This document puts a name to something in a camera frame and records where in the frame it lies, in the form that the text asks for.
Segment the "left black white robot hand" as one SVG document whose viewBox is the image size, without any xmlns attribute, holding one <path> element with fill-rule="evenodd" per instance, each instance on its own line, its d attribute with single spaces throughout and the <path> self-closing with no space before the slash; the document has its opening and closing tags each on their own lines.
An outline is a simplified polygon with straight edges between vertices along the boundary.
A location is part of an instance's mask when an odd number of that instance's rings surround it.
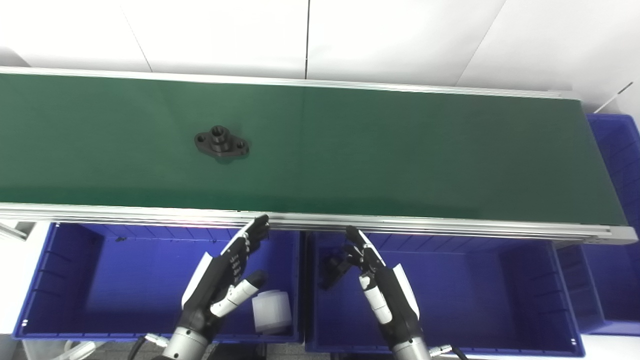
<svg viewBox="0 0 640 360">
<path fill-rule="evenodd" d="M 240 228 L 218 256 L 205 253 L 185 291 L 188 297 L 183 301 L 179 328 L 211 342 L 225 317 L 258 293 L 268 274 L 262 269 L 243 274 L 269 230 L 269 216 L 260 215 Z"/>
</svg>

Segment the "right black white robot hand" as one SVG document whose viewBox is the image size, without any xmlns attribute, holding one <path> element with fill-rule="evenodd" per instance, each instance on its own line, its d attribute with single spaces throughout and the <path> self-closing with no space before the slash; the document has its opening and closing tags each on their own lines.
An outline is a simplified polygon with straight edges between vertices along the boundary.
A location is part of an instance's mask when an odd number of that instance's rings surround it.
<svg viewBox="0 0 640 360">
<path fill-rule="evenodd" d="M 406 293 L 409 282 L 398 278 L 400 265 L 387 266 L 378 249 L 358 228 L 348 225 L 345 234 L 352 243 L 344 248 L 347 259 L 360 270 L 360 287 L 389 349 L 422 340 L 419 312 Z"/>
</svg>

